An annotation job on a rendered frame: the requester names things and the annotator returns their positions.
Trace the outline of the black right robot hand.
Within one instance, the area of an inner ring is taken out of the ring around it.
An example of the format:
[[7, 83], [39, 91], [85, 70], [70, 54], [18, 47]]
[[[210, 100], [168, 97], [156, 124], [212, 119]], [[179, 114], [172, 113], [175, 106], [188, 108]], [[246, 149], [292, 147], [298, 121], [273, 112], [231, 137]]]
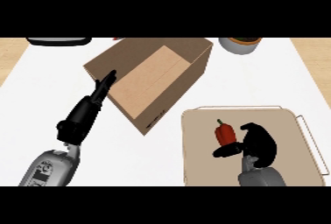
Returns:
[[216, 158], [227, 158], [243, 153], [244, 156], [258, 158], [255, 167], [265, 168], [271, 166], [275, 161], [275, 140], [264, 126], [253, 122], [243, 125], [242, 130], [247, 131], [243, 141], [221, 146], [221, 148], [215, 150], [213, 156]]

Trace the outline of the red bell pepper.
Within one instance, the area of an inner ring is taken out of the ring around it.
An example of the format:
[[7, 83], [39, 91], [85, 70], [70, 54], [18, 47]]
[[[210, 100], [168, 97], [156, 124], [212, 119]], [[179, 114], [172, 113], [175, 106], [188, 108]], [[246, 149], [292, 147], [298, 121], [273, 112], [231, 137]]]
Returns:
[[222, 120], [218, 120], [221, 126], [215, 130], [216, 139], [219, 141], [221, 146], [227, 144], [233, 144], [237, 142], [234, 127], [224, 123]]

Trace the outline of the white pot with soil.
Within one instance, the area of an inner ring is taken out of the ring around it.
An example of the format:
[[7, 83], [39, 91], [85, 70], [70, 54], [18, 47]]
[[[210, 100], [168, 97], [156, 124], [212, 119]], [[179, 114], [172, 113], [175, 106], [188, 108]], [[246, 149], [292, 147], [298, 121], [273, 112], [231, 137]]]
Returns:
[[255, 38], [250, 41], [243, 41], [239, 38], [219, 38], [224, 49], [240, 55], [252, 53], [262, 42], [262, 38]]

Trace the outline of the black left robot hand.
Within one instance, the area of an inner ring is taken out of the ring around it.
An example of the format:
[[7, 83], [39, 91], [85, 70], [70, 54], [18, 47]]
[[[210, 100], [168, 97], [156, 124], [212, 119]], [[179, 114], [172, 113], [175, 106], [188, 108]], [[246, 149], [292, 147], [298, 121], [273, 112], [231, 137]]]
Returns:
[[116, 74], [117, 71], [113, 70], [104, 80], [97, 80], [97, 89], [92, 95], [83, 97], [77, 106], [73, 108], [67, 119], [57, 125], [57, 139], [67, 144], [82, 145], [82, 142], [88, 137], [101, 111], [103, 102], [107, 98], [111, 85], [117, 80]]

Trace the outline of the brown cardboard box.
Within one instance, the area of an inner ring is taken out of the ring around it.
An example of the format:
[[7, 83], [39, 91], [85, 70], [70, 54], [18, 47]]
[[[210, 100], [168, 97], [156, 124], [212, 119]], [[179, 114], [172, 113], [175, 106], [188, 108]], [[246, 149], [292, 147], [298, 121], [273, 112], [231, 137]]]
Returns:
[[206, 38], [125, 38], [85, 65], [97, 80], [117, 72], [109, 98], [141, 133], [203, 76], [212, 49]]

